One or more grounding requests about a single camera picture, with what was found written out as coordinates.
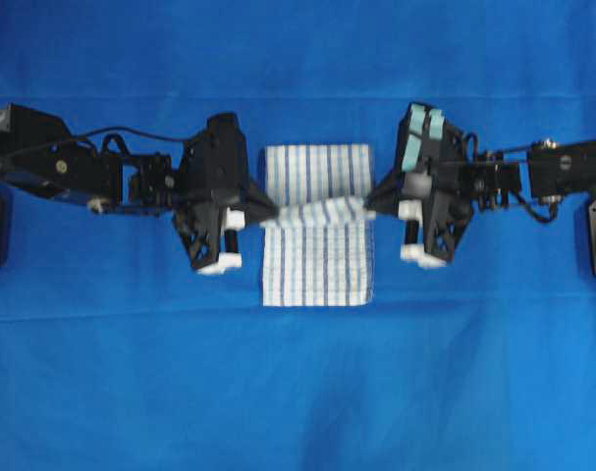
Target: white fingertip pad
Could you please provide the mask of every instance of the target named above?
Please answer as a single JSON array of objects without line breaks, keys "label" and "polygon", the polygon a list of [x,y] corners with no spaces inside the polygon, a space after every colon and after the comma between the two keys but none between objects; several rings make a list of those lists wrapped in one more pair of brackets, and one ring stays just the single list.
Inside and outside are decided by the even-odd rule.
[{"label": "white fingertip pad", "polygon": [[445,267],[444,260],[429,255],[424,251],[424,245],[421,243],[410,243],[403,245],[400,251],[400,258],[406,262],[417,263],[420,268],[435,269]]},{"label": "white fingertip pad", "polygon": [[422,225],[422,202],[419,199],[406,199],[398,203],[398,219],[419,221]]},{"label": "white fingertip pad", "polygon": [[219,254],[217,263],[208,265],[197,270],[201,275],[223,275],[228,270],[240,268],[243,265],[243,259],[239,253],[222,252]]},{"label": "white fingertip pad", "polygon": [[227,230],[240,231],[245,227],[245,213],[243,211],[233,211],[226,209],[226,228]]}]

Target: black cylinder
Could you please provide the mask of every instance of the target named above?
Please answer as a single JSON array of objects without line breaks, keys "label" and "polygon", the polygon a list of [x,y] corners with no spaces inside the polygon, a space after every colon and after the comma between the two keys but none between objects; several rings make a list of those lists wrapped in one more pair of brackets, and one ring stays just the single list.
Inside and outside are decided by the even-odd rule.
[{"label": "black cylinder", "polygon": [[226,252],[239,253],[239,237],[237,232],[231,229],[225,231],[224,240],[226,242]]},{"label": "black cylinder", "polygon": [[419,221],[406,221],[405,245],[417,243],[419,236]]}]

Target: white towel with blue stripes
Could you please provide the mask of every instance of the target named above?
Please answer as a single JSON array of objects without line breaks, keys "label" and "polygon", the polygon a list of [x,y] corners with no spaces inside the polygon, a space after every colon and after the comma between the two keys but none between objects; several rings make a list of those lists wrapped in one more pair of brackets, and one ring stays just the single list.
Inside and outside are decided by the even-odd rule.
[{"label": "white towel with blue stripes", "polygon": [[373,292],[373,240],[363,208],[372,188],[366,144],[265,149],[267,193],[280,207],[267,221],[266,306],[357,306]]}]

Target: black cable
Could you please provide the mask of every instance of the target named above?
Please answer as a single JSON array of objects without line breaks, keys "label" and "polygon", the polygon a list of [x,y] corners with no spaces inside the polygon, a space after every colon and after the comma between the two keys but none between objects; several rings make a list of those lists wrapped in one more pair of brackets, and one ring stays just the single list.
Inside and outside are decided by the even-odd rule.
[{"label": "black cable", "polygon": [[139,130],[135,130],[134,128],[128,128],[126,126],[110,126],[108,128],[100,128],[98,130],[86,132],[84,134],[78,134],[77,137],[87,138],[87,137],[92,137],[97,134],[104,134],[106,132],[115,132],[115,131],[128,132],[130,134],[139,135],[140,137],[146,137],[147,139],[162,140],[165,142],[184,143],[184,142],[190,141],[190,137],[170,137],[170,136],[166,136],[166,135],[153,134],[151,132],[139,131]]},{"label": "black cable", "polygon": [[99,128],[97,130],[85,132],[83,134],[72,135],[71,137],[66,137],[64,139],[53,140],[51,142],[46,142],[44,144],[33,145],[30,147],[23,147],[22,149],[15,150],[13,152],[9,152],[4,155],[0,155],[0,160],[5,160],[8,158],[16,157],[18,155],[30,154],[32,152],[38,152],[40,150],[45,150],[45,149],[48,149],[51,147],[56,147],[56,146],[65,145],[65,144],[72,144],[72,143],[77,143],[77,142],[86,143],[96,156],[98,153],[97,148],[88,138],[92,137],[94,135],[103,134],[105,132],[112,132],[112,131],[128,132],[130,134],[139,135],[141,137],[145,137],[148,139],[162,140],[165,142],[184,143],[184,142],[188,142],[190,140],[190,138],[168,137],[168,136],[164,136],[164,135],[153,134],[151,132],[135,130],[134,128],[128,128],[125,126],[110,126],[107,128]]},{"label": "black cable", "polygon": [[515,191],[512,191],[512,195],[514,196],[515,199],[517,199],[517,202],[520,204],[520,206],[522,206],[524,208],[524,210],[533,218],[535,219],[538,223],[541,224],[549,224],[552,223],[553,221],[555,221],[557,219],[557,215],[559,213],[559,203],[551,203],[549,205],[549,215],[548,216],[544,216],[540,213],[538,213],[537,211],[535,211],[533,209],[533,207],[531,206],[530,203],[528,203],[520,193],[516,193]]}]

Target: blue fabric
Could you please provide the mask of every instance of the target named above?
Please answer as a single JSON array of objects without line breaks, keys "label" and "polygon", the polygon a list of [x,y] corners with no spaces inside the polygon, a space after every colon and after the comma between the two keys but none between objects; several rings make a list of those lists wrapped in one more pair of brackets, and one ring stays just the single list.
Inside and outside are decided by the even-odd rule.
[{"label": "blue fabric", "polygon": [[[368,142],[382,179],[414,100],[489,148],[596,137],[596,2],[0,1],[0,107],[175,135],[234,110],[258,176],[268,143]],[[374,301],[288,311],[259,307],[259,228],[205,279],[166,218],[16,191],[0,470],[596,470],[584,200],[477,215],[435,272],[381,218]]]}]

